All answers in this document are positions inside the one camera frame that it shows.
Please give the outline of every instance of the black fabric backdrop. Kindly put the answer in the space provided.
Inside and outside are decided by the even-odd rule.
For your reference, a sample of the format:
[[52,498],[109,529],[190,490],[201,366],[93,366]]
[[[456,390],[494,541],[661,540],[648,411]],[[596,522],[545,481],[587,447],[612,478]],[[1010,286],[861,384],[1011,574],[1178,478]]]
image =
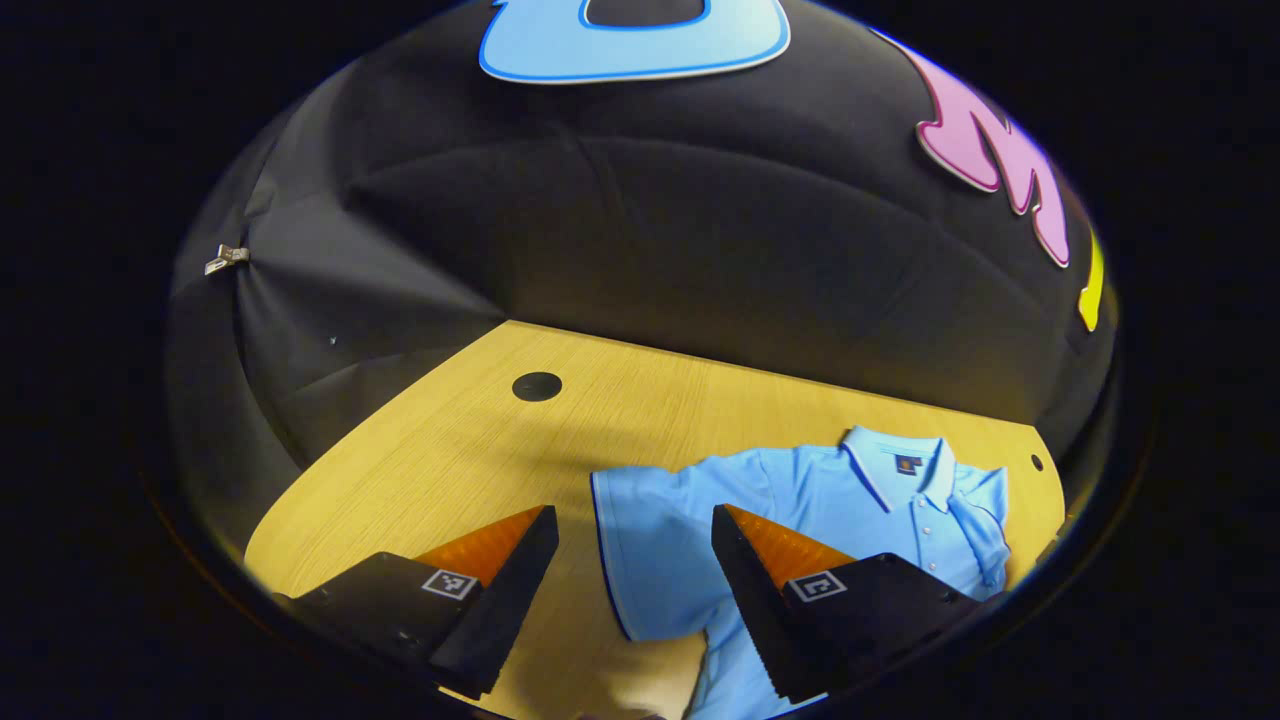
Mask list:
[[[434,716],[253,625],[143,492],[180,477],[168,459],[165,300],[178,241],[219,170],[317,78],[430,4],[6,10],[15,32],[0,54],[18,69],[6,78],[18,126],[6,272],[20,341],[4,503],[18,538],[6,708]],[[1274,124],[1274,24],[1236,5],[867,0],[856,12],[1004,100],[1079,182],[1125,291],[1124,328],[1144,346],[1129,377],[1149,384],[1160,416],[1139,495],[1044,612],[972,664],[909,679],[914,702],[856,716],[1272,716],[1275,372],[1242,338],[1275,325],[1275,250],[1257,223],[1276,183],[1248,172],[1270,167],[1258,151]],[[209,250],[197,250],[204,261]]]
[[[1117,319],[1110,284],[1096,332],[1075,310],[1080,200],[1059,177],[1062,270],[1004,190],[925,155],[905,56],[785,8],[790,47],[750,70],[548,87],[483,73],[494,8],[466,3],[279,115],[175,265],[173,432],[211,525],[242,550],[302,469],[504,318],[1030,423],[1068,474]],[[591,4],[620,24],[699,10]],[[204,278],[219,243],[252,260]],[[212,374],[216,396],[193,388]]]

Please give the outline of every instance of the shirt logo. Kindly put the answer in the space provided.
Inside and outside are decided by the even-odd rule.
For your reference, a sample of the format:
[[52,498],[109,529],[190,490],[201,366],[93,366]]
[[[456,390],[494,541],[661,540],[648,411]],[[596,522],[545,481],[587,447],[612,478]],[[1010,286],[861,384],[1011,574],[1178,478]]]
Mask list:
[[480,67],[522,83],[658,79],[759,65],[791,42],[778,0],[704,0],[701,15],[650,27],[595,24],[589,3],[495,0]]
[[844,583],[836,579],[829,570],[788,580],[787,584],[796,591],[796,594],[800,596],[800,600],[804,602],[813,602],[849,589]]
[[470,575],[460,575],[445,570],[436,570],[431,579],[422,583],[422,589],[443,594],[453,600],[462,600],[475,587],[476,579]]
[[900,475],[914,475],[915,469],[924,464],[919,457],[911,457],[910,455],[895,455],[893,460],[897,461],[897,473]]

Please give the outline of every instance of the wooden table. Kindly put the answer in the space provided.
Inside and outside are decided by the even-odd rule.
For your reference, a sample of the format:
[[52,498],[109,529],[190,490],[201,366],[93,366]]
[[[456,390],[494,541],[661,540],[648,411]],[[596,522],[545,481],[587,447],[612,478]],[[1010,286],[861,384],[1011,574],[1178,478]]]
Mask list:
[[[515,397],[531,372],[563,379]],[[270,591],[305,593],[375,551],[413,557],[475,528],[556,506],[559,550],[494,692],[517,719],[676,720],[701,634],[628,643],[604,589],[589,474],[677,470],[751,447],[836,445],[852,425],[946,437],[966,465],[1009,468],[1010,584],[1062,521],[1062,491],[1036,429],[623,342],[507,322],[426,374],[338,442],[253,533],[246,564]],[[1032,455],[1043,470],[1032,465]]]

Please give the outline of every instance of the shirt sleeve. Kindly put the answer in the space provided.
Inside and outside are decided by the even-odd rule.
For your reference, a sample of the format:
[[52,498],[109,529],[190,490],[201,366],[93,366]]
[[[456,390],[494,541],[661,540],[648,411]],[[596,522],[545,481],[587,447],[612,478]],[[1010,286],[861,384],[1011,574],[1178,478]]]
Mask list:
[[754,450],[712,456],[678,473],[593,473],[591,492],[609,600],[632,642],[699,632],[716,606],[732,598],[712,550],[714,506],[773,511],[769,479]]
[[1009,473],[1001,468],[991,473],[975,471],[965,482],[957,479],[951,509],[978,559],[986,600],[1005,588],[1005,562],[1010,550],[1005,542],[1009,519]]

